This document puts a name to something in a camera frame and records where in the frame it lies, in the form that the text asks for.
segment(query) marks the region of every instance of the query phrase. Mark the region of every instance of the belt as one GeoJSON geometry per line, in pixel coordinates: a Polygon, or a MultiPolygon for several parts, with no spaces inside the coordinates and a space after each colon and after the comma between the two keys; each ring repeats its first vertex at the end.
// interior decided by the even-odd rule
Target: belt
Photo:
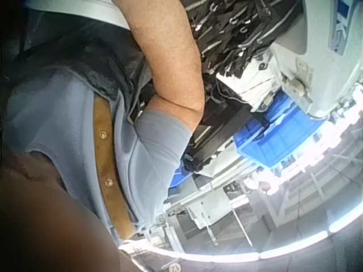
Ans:
{"type": "Polygon", "coordinates": [[[111,109],[109,102],[100,96],[95,97],[93,127],[96,169],[103,200],[120,238],[130,239],[135,234],[135,229],[119,183],[111,109]]]}

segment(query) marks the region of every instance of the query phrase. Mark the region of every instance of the forearm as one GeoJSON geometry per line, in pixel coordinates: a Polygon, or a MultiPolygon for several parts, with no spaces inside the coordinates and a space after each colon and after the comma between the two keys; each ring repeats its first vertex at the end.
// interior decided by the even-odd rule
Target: forearm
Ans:
{"type": "Polygon", "coordinates": [[[159,96],[203,112],[201,61],[179,0],[114,0],[153,72],[159,96]]]}

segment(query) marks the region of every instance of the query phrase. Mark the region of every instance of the short sleeve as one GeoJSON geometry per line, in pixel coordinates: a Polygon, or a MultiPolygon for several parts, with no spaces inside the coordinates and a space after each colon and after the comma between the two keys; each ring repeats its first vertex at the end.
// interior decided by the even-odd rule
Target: short sleeve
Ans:
{"type": "Polygon", "coordinates": [[[135,122],[129,182],[147,222],[162,212],[169,186],[192,136],[188,126],[159,110],[145,110],[135,122]]]}

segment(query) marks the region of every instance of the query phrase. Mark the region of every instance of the hairy arm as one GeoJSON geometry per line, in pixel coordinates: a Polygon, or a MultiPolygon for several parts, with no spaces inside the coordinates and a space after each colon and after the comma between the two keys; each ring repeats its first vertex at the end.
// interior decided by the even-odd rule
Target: hairy arm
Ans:
{"type": "Polygon", "coordinates": [[[195,130],[204,111],[198,47],[179,0],[113,0],[151,66],[157,95],[148,105],[195,130]]]}

